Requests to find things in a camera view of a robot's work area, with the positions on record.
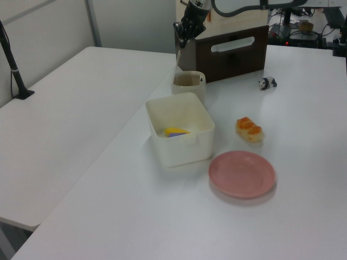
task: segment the box handle slot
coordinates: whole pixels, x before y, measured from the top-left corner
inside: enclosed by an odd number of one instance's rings
[[[255,41],[255,38],[252,36],[252,37],[243,38],[240,40],[224,42],[224,43],[213,45],[211,47],[211,51],[213,53],[215,53],[215,52],[220,53],[223,51],[235,50],[235,49],[251,46],[254,43],[254,41]]]

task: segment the desk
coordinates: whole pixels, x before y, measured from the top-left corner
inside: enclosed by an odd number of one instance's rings
[[[259,91],[264,75],[278,86]],[[169,95],[171,79],[149,99]],[[13,260],[345,259],[346,100],[345,59],[330,50],[268,46],[264,71],[208,84],[213,157],[252,151],[276,171],[276,187],[251,200],[213,187],[211,159],[162,167],[142,104]],[[235,134],[243,116],[263,145]]]
[[[91,47],[2,107],[0,221],[34,231],[174,65]]]

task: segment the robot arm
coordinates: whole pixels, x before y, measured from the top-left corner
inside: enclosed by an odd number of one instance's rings
[[[173,27],[180,39],[179,46],[184,48],[190,39],[206,30],[203,22],[212,8],[223,17],[232,17],[247,10],[299,7],[307,2],[310,0],[189,0],[182,20]]]

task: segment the white plastic container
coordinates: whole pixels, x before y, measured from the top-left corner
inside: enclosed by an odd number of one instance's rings
[[[156,151],[164,166],[173,167],[207,159],[212,154],[215,124],[193,93],[146,102]],[[166,137],[165,129],[177,127],[189,134]]]

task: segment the small panda figurine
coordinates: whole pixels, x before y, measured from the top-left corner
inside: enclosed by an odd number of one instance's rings
[[[273,77],[264,77],[263,79],[261,79],[259,81],[259,88],[260,90],[265,90],[267,89],[269,86],[277,86],[277,83],[275,81],[275,79]]]

